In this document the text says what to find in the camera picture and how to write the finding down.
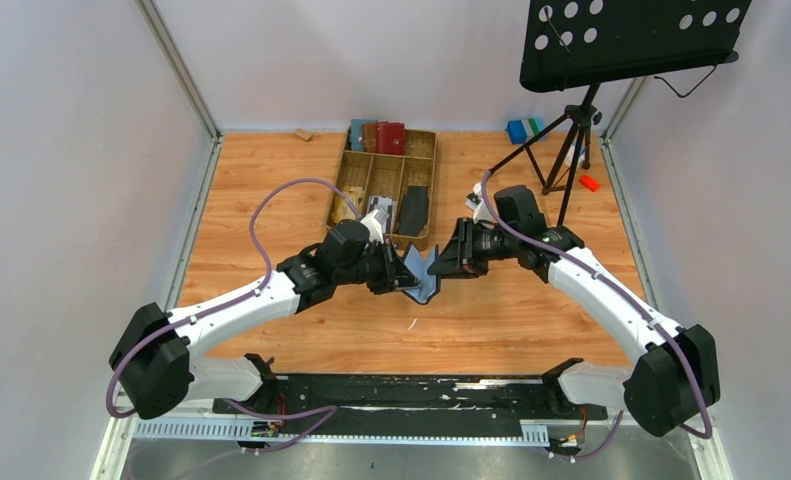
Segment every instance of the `gray wall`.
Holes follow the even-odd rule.
[[[134,2],[0,2],[0,478],[89,475],[207,156]]]
[[[519,86],[528,0],[156,3],[224,129],[343,129],[355,117],[503,129],[583,98]],[[601,88],[606,117],[625,86]]]
[[[791,0],[737,51],[686,100],[649,82],[616,147],[662,308],[716,337],[735,477],[791,478]]]

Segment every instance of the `black music stand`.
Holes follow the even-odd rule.
[[[557,218],[557,225],[562,225],[582,146],[583,168],[590,166],[592,126],[601,120],[592,102],[601,83],[735,62],[739,55],[734,45],[750,4],[751,0],[531,0],[519,83],[540,93],[587,85],[589,89],[580,105],[568,105],[560,118],[490,170],[495,173],[527,152],[542,194],[564,191]],[[566,120],[572,121],[569,133],[544,178],[530,147]],[[572,142],[575,150],[566,184],[557,186]]]

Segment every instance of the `small wooden block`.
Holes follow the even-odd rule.
[[[584,187],[588,188],[589,191],[594,192],[598,190],[601,186],[598,182],[595,181],[594,178],[590,177],[589,175],[584,175],[580,178],[580,182],[583,184]]]
[[[313,138],[313,134],[304,130],[303,128],[299,128],[295,130],[295,135],[298,136],[301,140],[305,142],[309,142],[311,138]]]

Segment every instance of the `divided wooden tray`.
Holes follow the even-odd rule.
[[[336,175],[336,186],[340,190],[347,187],[363,187],[363,198],[357,208],[366,213],[366,199],[372,195],[382,195],[394,199],[395,224],[393,232],[398,231],[398,214],[407,187],[411,185],[428,187],[427,224],[418,236],[391,234],[387,237],[398,248],[407,248],[412,243],[419,250],[429,244],[430,224],[433,221],[433,185],[436,179],[436,133],[424,130],[407,130],[405,134],[405,155],[384,155],[351,151],[348,133]],[[327,212],[327,228],[333,227],[333,212],[336,209],[336,195],[330,202]]]

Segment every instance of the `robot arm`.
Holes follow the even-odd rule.
[[[253,327],[330,299],[338,285],[365,283],[374,294],[418,287],[395,248],[382,241],[373,215],[335,226],[322,243],[279,263],[267,282],[263,277],[169,312],[155,303],[137,310],[110,356],[113,369],[147,336],[179,323],[123,367],[120,382],[139,416],[155,418],[187,400],[250,398],[271,375],[267,365],[255,358],[204,355]]]
[[[686,354],[704,401],[719,399],[715,342],[700,325],[682,328],[621,285],[565,227],[548,228],[533,194],[524,186],[495,194],[500,217],[512,228],[596,269],[591,274],[574,261],[525,244],[499,226],[461,218],[451,241],[426,272],[412,272],[391,244],[382,242],[379,223],[345,221],[277,265],[265,277],[204,303],[163,312],[156,304],[140,308],[121,337],[110,365],[160,328],[156,338],[124,367],[120,382],[136,412],[155,418],[185,400],[252,397],[263,379],[273,376],[259,357],[228,360],[204,355],[222,342],[267,321],[287,317],[330,299],[338,285],[365,283],[374,294],[414,289],[425,274],[438,278],[477,278],[489,261],[516,258],[545,283],[569,295],[622,347],[634,368],[595,366],[571,359],[543,375],[560,402],[596,404],[628,410],[649,433],[662,436],[698,413],[689,380],[664,338],[662,326]],[[599,277],[609,278],[653,321],[642,319]]]
[[[716,347],[707,330],[700,325],[685,329],[657,312],[606,271],[568,228],[548,228],[533,193],[526,187],[500,190],[495,194],[495,204],[500,218],[514,230],[565,254],[538,249],[500,226],[465,217],[457,221],[451,241],[430,266],[430,273],[443,279],[477,278],[489,271],[489,261],[515,258],[521,267],[571,297],[609,332],[633,369],[596,366],[582,359],[564,362],[543,375],[545,384],[555,388],[562,401],[628,410],[640,426],[656,436],[665,435],[698,414],[690,381],[675,352],[654,330],[655,325],[661,326],[687,356],[705,404],[718,401]],[[595,274],[574,259],[593,267]],[[628,300],[647,310],[652,320],[643,319]]]

